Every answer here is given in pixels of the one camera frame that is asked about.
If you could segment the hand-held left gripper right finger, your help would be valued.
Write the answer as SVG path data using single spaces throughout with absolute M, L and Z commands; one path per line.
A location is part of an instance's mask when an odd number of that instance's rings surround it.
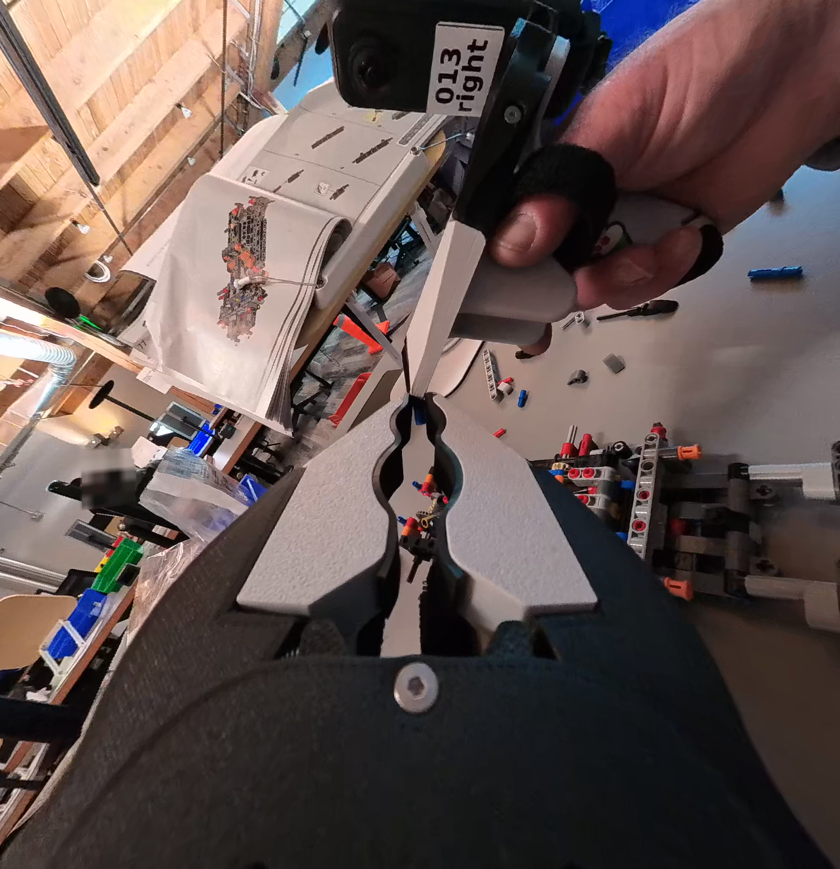
M 443 568 L 458 612 L 493 634 L 506 622 L 588 613 L 597 595 L 529 463 L 449 399 L 428 393 L 436 459 L 452 481 Z

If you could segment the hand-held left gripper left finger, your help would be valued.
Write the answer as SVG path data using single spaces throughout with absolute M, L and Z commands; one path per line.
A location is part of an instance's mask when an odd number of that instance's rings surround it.
M 398 594 L 397 523 L 404 402 L 390 401 L 305 466 L 237 603 L 330 621 L 346 640 L 379 646 Z

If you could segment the lego car chassis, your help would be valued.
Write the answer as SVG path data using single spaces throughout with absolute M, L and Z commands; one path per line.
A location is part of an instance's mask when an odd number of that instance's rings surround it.
M 733 462 L 699 473 L 700 446 L 671 445 L 659 422 L 642 444 L 577 438 L 572 427 L 560 453 L 526 465 L 549 473 L 615 530 L 670 594 L 800 602 L 810 627 L 840 633 L 840 559 L 837 579 L 795 579 L 762 542 L 762 509 L 783 494 L 840 504 L 840 441 L 829 462 Z

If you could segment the black lego axle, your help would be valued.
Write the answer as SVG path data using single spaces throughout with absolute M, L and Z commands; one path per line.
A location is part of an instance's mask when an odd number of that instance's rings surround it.
M 621 318 L 651 318 L 658 316 L 674 315 L 680 308 L 679 302 L 674 299 L 656 299 L 644 302 L 629 310 L 617 311 L 612 314 L 600 315 L 597 321 L 615 320 Z

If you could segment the person's right hand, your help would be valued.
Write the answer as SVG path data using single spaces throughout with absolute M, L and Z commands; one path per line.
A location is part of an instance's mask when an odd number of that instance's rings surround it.
M 561 140 L 727 233 L 839 137 L 840 2 L 707 1 L 620 62 Z

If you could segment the white rounded board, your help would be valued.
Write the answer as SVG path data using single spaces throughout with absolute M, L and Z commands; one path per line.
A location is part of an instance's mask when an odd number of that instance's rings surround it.
M 484 342 L 472 339 L 451 339 L 436 364 L 427 391 L 448 397 L 463 383 Z

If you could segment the orange clamp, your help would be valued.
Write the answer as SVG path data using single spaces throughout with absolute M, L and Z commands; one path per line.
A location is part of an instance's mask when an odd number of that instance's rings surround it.
M 367 353 L 377 354 L 383 351 L 381 343 L 375 340 L 375 336 L 370 335 L 367 330 L 363 329 L 362 324 L 354 321 L 349 315 L 339 314 L 332 324 L 340 331 L 361 342 L 367 348 Z

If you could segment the clear plastic bag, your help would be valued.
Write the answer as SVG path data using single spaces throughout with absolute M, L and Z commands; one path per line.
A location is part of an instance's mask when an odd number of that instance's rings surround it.
M 168 449 L 144 469 L 138 502 L 184 534 L 212 540 L 254 501 L 209 462 L 186 449 Z

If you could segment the green plastic bin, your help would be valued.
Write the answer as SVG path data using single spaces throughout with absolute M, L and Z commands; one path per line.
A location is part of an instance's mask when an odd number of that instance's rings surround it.
M 95 592 L 108 594 L 114 592 L 124 583 L 119 579 L 125 566 L 136 566 L 143 557 L 143 546 L 135 540 L 121 536 L 116 545 L 102 559 L 91 589 Z

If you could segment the blue plastic storage bin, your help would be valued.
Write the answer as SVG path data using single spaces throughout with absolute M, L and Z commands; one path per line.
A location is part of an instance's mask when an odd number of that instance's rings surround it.
M 670 12 L 668 1 L 580 1 L 581 10 L 601 16 L 601 27 L 615 42 L 644 38 L 661 28 Z

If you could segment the black round stand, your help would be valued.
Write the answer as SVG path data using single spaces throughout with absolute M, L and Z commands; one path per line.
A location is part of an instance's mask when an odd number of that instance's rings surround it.
M 91 397 L 87 403 L 87 408 L 94 410 L 106 402 L 116 407 L 120 407 L 124 411 L 127 411 L 128 413 L 133 414 L 143 420 L 147 420 L 152 424 L 157 421 L 155 417 L 147 415 L 143 411 L 138 410 L 136 407 L 132 407 L 131 405 L 112 397 L 111 393 L 114 386 L 115 383 L 113 380 L 109 380 L 104 384 L 97 386 L 97 388 L 91 393 Z

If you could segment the blue plastic bins stack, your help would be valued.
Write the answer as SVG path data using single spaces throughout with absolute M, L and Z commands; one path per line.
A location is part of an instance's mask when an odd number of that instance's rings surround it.
M 39 656 L 52 673 L 58 675 L 72 665 L 80 647 L 104 614 L 109 597 L 89 588 L 78 598 L 69 616 L 59 621 L 51 638 L 39 650 Z

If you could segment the black monitor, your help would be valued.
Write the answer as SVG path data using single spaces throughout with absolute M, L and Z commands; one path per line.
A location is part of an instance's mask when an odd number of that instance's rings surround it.
M 118 335 L 140 316 L 155 283 L 151 277 L 129 270 L 119 272 L 93 308 L 90 319 L 107 334 Z

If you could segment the silver ventilation duct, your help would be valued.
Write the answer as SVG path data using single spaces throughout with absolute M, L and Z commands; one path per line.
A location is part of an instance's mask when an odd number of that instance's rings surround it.
M 76 354 L 62 344 L 3 330 L 0 330 L 0 355 L 42 362 L 48 366 L 52 381 L 38 400 L 30 417 L 31 422 L 40 421 L 44 417 L 56 393 L 69 383 L 77 364 Z

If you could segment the black ceiling rail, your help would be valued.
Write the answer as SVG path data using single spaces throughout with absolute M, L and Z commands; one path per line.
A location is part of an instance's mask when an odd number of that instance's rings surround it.
M 98 187 L 100 175 L 3 2 L 0 2 L 0 49 L 80 177 Z

